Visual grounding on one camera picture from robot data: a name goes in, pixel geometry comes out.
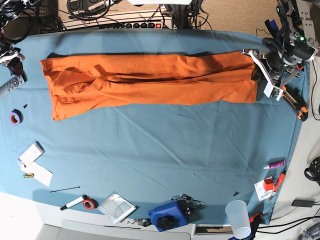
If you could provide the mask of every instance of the plastic cup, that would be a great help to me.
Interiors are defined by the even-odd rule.
[[[251,233],[247,204],[241,200],[230,202],[225,213],[236,239],[245,239]]]

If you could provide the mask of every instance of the orange trousers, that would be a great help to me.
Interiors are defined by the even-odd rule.
[[[239,52],[207,56],[79,55],[40,61],[53,120],[129,104],[254,103],[253,60]]]

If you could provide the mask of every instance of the blue cloth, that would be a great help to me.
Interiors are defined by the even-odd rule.
[[[28,82],[0,100],[0,191],[60,207],[82,194],[102,203],[117,192],[139,207],[132,218],[147,218],[148,211],[185,193],[203,202],[190,217],[190,222],[203,224],[228,223],[225,207],[240,199],[248,203],[250,215],[263,212],[263,222],[269,222],[277,197],[269,204],[259,202],[254,184],[270,176],[277,180],[283,167],[263,169],[274,159],[286,158],[288,167],[301,126],[283,99],[132,104],[53,121],[39,63],[50,53],[219,54],[262,49],[260,38],[235,32],[119,29],[30,36],[18,47],[26,57]],[[4,84],[9,71],[1,67],[0,73]],[[305,98],[308,77],[302,72],[290,82]],[[23,114],[19,126],[9,121],[13,109]],[[17,164],[35,141],[45,149],[36,162],[53,173],[49,188],[23,178]],[[100,213],[81,204],[73,209]]]

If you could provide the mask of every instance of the remote control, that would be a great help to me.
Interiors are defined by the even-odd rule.
[[[22,75],[15,75],[9,81],[7,81],[4,85],[0,87],[0,99],[11,93],[17,87],[24,84],[26,81],[22,77]]]

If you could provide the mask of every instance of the purple tape roll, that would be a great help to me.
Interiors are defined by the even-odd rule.
[[[23,117],[19,110],[15,109],[10,113],[10,122],[12,123],[12,125],[17,126],[22,123],[22,121]]]

